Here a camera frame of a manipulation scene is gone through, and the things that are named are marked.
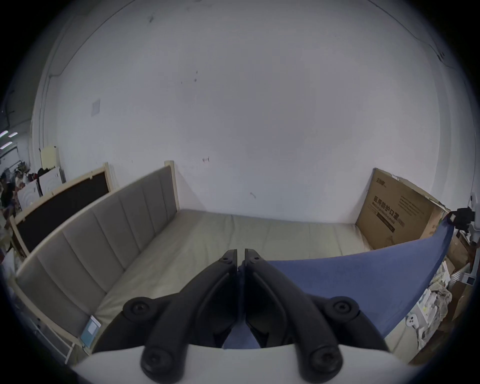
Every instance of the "blue fabric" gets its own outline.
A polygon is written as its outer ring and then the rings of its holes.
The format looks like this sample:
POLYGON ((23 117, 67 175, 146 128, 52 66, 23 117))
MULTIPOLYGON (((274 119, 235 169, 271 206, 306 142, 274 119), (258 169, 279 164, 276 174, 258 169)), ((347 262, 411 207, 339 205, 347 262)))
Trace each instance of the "blue fabric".
MULTIPOLYGON (((385 337, 428 287, 445 257, 453 229, 444 220, 427 239, 349 256, 270 263, 306 293, 354 299, 385 337)), ((240 323, 234 327, 224 348, 258 348, 245 327, 240 323)))

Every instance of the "upholstered headboard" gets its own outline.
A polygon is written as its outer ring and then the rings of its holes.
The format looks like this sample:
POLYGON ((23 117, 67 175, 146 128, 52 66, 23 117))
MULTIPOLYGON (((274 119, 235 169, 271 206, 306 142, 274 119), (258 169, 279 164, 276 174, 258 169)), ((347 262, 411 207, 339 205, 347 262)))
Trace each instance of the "upholstered headboard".
POLYGON ((29 301, 79 337, 90 315, 178 209, 173 162, 65 221, 28 256, 16 277, 29 301))

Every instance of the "fluorescent light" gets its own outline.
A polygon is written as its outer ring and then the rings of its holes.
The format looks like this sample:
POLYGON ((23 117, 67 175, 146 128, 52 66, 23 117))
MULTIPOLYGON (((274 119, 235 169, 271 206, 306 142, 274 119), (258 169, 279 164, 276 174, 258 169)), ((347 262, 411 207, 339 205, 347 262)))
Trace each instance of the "fluorescent light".
POLYGON ((9 141, 7 144, 4 144, 0 147, 0 149, 5 149, 6 147, 8 147, 10 144, 13 144, 11 141, 9 141))

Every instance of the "mattress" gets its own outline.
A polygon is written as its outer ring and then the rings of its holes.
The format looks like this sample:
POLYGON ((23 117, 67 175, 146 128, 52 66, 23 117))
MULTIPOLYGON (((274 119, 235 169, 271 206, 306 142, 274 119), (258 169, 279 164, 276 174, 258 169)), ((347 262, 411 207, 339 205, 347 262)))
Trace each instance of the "mattress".
MULTIPOLYGON (((181 210, 115 283, 95 317, 104 330, 127 300, 179 292, 229 249, 238 250, 240 265, 245 248, 256 250, 266 260, 318 259, 371 250, 355 224, 303 223, 181 210)), ((413 331, 405 330, 401 324, 399 327, 395 336, 400 337, 390 338, 391 349, 400 345, 405 332, 413 331)))

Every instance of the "wooden headboard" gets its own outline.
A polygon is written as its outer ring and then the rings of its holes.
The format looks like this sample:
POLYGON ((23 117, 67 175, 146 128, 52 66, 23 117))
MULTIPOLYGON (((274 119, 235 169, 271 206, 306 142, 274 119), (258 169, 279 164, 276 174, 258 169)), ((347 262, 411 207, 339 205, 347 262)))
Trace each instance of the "wooden headboard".
POLYGON ((19 212, 15 218, 10 217, 14 241, 28 256, 65 220, 112 189, 108 163, 62 184, 19 212))

